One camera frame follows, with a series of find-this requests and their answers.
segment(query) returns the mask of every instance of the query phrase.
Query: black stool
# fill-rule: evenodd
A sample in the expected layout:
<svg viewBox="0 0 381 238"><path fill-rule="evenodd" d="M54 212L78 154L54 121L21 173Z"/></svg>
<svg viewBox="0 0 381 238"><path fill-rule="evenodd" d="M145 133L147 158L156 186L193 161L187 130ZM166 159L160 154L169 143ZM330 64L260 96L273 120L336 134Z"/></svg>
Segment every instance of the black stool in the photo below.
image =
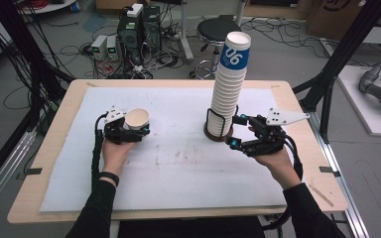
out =
<svg viewBox="0 0 381 238"><path fill-rule="evenodd" d="M210 76L215 76L219 62L219 50L224 46L227 34L230 32L241 32L241 29L234 21L221 17L208 19L197 25L196 35L205 43L205 46L200 51L205 51L209 45L215 46L215 50L212 54L212 60L203 60L194 67L194 70L190 72L191 78L206 79Z"/></svg>

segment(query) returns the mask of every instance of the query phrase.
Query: black metal pole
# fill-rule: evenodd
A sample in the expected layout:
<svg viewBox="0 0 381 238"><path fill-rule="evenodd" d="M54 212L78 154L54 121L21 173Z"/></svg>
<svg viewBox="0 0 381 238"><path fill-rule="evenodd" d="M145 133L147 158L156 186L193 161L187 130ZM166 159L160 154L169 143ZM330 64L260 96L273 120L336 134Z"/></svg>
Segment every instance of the black metal pole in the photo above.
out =
<svg viewBox="0 0 381 238"><path fill-rule="evenodd" d="M322 104L319 131L327 143L327 125L333 84L380 17L381 0L368 0L340 41L335 52L327 61L323 70L316 77L293 88L295 93L310 88L306 97L300 101L301 106L307 111L316 111L318 103L325 97Z"/></svg>

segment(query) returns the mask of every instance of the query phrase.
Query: gray floor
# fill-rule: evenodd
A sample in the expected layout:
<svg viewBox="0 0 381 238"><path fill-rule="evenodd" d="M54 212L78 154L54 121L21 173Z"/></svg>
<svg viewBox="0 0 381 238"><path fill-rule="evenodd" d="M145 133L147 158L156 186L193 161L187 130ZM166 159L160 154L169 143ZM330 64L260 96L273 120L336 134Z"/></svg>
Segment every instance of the gray floor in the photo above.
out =
<svg viewBox="0 0 381 238"><path fill-rule="evenodd" d="M73 14L65 10L57 11L40 16L43 22L51 24L67 24L78 22L76 25L67 27L44 26L44 31L49 42L66 68L76 78L90 78L92 71L88 59L78 56L65 56L60 54L65 46L77 46L92 41L92 37L98 34L114 33L114 27L107 27L95 32L101 26L116 26L115 15L101 15L88 8L80 13ZM189 23L190 28L197 24L198 19ZM289 34L299 34L301 39L307 36L304 33L304 24L300 29L288 28ZM270 38L280 39L277 31L261 34L256 31L244 30L252 37L251 55L246 79L248 80L286 80L292 86L317 75L326 64L326 58L319 58L313 48L293 48L282 43L273 42ZM287 41L293 41L296 37L285 37ZM316 53L324 56L322 47L314 41L308 44L316 49ZM154 73L155 78L187 79L189 72L195 63L210 57L211 48L201 53L202 43L196 38L190 38L190 45L195 56L192 64L185 64L180 68L164 68ZM65 48L63 52L73 51ZM350 63L373 63L381 59L378 52L369 45L364 45L353 57L357 61ZM11 135L15 127L24 117L26 109L11 110L3 105L5 97L13 90L22 86L17 80L16 74L5 57L0 57L0 148ZM27 105L27 90L21 89L11 94L6 101L8 107L24 107ZM357 204L363 221L370 237L381 237L381 137L370 136L355 113L346 95L338 83L335 84L332 98L332 107L329 121L329 139L333 151L337 157L342 173L348 183L353 198ZM25 161L18 168L17 173L23 169L27 159L30 158L40 142L36 140L32 150L26 156ZM38 224L38 225L14 225L9 224L6 216L22 185L21 179L10 180L0 195L0 237L64 237L72 223ZM343 219L341 214L335 214L337 219ZM351 237L346 225L340 225L341 230ZM269 237L276 237L275 232L268 232ZM295 237L291 223L284 227L284 237Z"/></svg>

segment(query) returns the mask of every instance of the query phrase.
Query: chair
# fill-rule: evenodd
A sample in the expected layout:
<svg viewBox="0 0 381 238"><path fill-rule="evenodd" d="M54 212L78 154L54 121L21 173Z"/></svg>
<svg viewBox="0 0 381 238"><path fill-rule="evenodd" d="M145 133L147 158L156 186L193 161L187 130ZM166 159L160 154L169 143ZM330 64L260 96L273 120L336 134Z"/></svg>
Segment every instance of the chair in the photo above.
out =
<svg viewBox="0 0 381 238"><path fill-rule="evenodd" d="M211 60L203 60L198 63L194 70L190 72L190 78L206 79L215 77L217 65L219 63L220 49L224 46L227 34L230 32L241 32L239 27L243 15L246 0L240 0L236 21L233 16L219 16L218 18L207 19L197 25L196 35L205 43L200 49L205 51L208 46L215 46Z"/></svg>

